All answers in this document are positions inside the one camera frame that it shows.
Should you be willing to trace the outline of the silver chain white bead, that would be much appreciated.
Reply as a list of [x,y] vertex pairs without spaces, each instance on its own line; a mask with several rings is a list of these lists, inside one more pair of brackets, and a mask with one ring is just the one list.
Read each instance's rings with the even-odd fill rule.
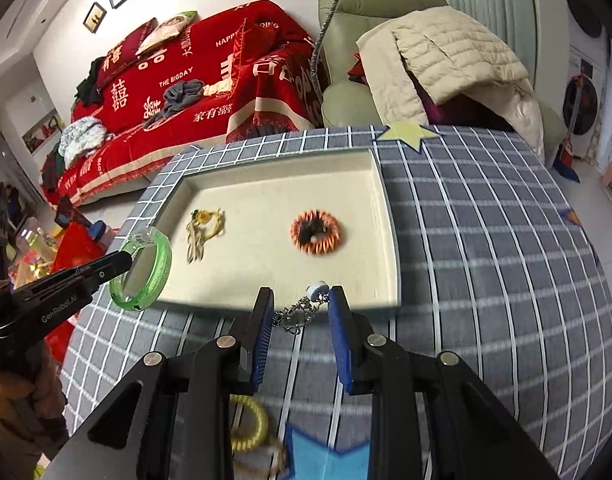
[[329,291],[330,286],[326,282],[312,283],[295,304],[274,313],[272,326],[294,336],[299,335],[327,304]]

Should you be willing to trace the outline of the green translucent bangle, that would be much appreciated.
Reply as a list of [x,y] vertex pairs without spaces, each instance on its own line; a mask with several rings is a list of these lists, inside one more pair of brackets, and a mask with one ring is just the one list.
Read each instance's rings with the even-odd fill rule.
[[112,302],[122,310],[144,311],[155,304],[167,283],[172,263],[170,240],[149,226],[130,234],[120,252],[127,252],[131,266],[109,282]]

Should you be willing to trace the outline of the grey-green jewelry tray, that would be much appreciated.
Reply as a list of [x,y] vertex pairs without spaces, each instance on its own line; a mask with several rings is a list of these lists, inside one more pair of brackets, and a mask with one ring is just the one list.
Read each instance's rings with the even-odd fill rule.
[[[187,223],[195,209],[225,212],[225,229],[201,261],[187,262]],[[333,214],[342,244],[322,256],[298,250],[292,222],[307,210]],[[393,309],[401,303],[398,249],[375,155],[352,148],[267,158],[188,174],[154,218],[172,251],[158,308],[251,308],[261,287],[285,308],[323,281],[345,290],[349,306]]]

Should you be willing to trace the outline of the red gift bag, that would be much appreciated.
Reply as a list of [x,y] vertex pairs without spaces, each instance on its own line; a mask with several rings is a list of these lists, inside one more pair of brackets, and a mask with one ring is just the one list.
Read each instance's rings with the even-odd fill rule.
[[[72,269],[80,266],[80,264],[92,262],[104,254],[105,249],[93,240],[87,228],[80,223],[71,222],[60,238],[51,273],[54,274],[60,270]],[[64,363],[73,331],[74,322],[67,320],[45,338],[54,359],[59,365]]]

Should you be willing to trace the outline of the blue felt star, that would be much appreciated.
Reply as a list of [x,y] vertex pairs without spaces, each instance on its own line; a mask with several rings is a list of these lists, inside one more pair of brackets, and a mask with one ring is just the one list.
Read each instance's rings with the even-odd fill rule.
[[284,443],[289,458],[285,479],[368,479],[371,448],[369,442],[338,451],[289,425]]

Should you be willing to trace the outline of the orange black scrunchie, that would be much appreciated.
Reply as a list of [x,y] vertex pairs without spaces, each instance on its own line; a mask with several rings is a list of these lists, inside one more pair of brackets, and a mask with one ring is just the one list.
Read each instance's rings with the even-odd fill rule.
[[307,210],[292,222],[291,239],[301,252],[322,256],[341,246],[342,228],[333,214],[319,209]]

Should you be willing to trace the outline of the grey crumpled cloth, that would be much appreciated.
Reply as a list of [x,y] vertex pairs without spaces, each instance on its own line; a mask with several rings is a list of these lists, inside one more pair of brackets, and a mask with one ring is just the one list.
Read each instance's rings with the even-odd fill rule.
[[157,120],[167,119],[182,112],[187,107],[199,102],[203,96],[205,84],[198,79],[188,81],[179,81],[176,84],[168,87],[164,92],[163,108],[156,114],[150,116],[144,126],[149,127],[155,124]]

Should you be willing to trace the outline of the yellow-green felt star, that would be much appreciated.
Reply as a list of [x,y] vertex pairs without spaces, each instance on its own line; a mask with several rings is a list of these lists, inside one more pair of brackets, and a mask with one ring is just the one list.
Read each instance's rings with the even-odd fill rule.
[[376,142],[399,141],[420,153],[425,140],[438,137],[439,134],[436,131],[428,130],[416,122],[395,122],[377,136]]

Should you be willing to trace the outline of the red patterned sofa blanket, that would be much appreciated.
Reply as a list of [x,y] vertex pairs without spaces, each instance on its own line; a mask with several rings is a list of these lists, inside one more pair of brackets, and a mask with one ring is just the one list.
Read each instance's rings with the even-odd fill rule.
[[151,44],[155,24],[95,60],[70,99],[71,120],[100,132],[74,154],[48,156],[41,190],[51,205],[153,174],[191,144],[321,126],[309,75],[315,43],[281,6],[251,1]]

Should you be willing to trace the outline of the beige puffer jacket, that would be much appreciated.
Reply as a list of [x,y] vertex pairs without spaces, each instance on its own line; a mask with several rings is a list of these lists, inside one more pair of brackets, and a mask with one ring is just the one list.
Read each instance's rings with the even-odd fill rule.
[[365,32],[357,47],[383,124],[428,123],[414,88],[420,84],[437,105],[459,94],[484,105],[545,158],[544,126],[526,67],[472,16],[452,6],[412,11]]

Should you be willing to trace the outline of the yellow charm keychain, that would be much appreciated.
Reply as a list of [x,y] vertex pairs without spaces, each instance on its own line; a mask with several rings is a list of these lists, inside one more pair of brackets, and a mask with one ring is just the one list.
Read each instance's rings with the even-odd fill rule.
[[201,261],[204,246],[225,229],[225,212],[221,209],[195,209],[187,223],[187,262]]

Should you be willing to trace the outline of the framed wall picture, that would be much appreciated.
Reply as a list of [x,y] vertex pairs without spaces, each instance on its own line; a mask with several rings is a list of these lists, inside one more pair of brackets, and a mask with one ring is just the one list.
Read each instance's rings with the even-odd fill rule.
[[100,24],[102,24],[105,15],[106,10],[103,6],[101,6],[100,3],[94,2],[83,21],[84,27],[88,29],[89,32],[92,32],[92,34],[95,34]]

